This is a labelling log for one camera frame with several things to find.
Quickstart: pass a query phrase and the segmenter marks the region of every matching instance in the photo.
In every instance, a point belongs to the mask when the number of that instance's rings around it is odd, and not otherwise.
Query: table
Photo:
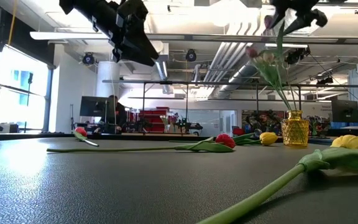
[[[181,143],[96,141],[101,147]],[[46,153],[73,138],[0,141],[0,223],[196,223],[292,168],[314,149],[236,147],[225,154]],[[358,176],[301,174],[237,223],[358,223]]]

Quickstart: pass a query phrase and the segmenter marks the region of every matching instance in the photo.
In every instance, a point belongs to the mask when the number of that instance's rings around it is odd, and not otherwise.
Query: white column
[[[103,83],[103,80],[119,80],[119,75],[119,64],[115,62],[99,62],[98,79],[96,81],[96,96],[108,97],[110,95],[115,95],[119,98],[119,83]]]

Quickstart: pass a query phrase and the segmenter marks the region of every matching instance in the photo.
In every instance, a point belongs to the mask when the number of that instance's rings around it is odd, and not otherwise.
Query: yellow glass vase
[[[307,146],[309,121],[302,119],[302,111],[289,111],[289,118],[282,122],[283,142],[286,146]]]

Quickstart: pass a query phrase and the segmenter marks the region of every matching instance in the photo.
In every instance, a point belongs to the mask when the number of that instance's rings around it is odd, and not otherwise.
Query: monitor
[[[334,122],[358,123],[358,103],[349,100],[332,100]]]
[[[80,116],[104,117],[107,97],[83,96]]]

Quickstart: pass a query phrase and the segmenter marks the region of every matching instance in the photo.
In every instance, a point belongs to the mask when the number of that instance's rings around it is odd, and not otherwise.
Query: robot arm
[[[290,34],[298,29],[311,26],[313,20],[317,20],[316,24],[324,27],[328,19],[326,15],[318,9],[311,10],[319,0],[272,0],[270,2],[276,8],[269,29],[273,29],[284,17],[287,9],[296,11],[296,19],[284,31],[284,35]]]
[[[65,14],[78,10],[101,31],[114,47],[113,60],[131,60],[154,66],[158,53],[144,33],[144,21],[149,13],[142,0],[122,0],[120,5],[105,0],[60,0]]]

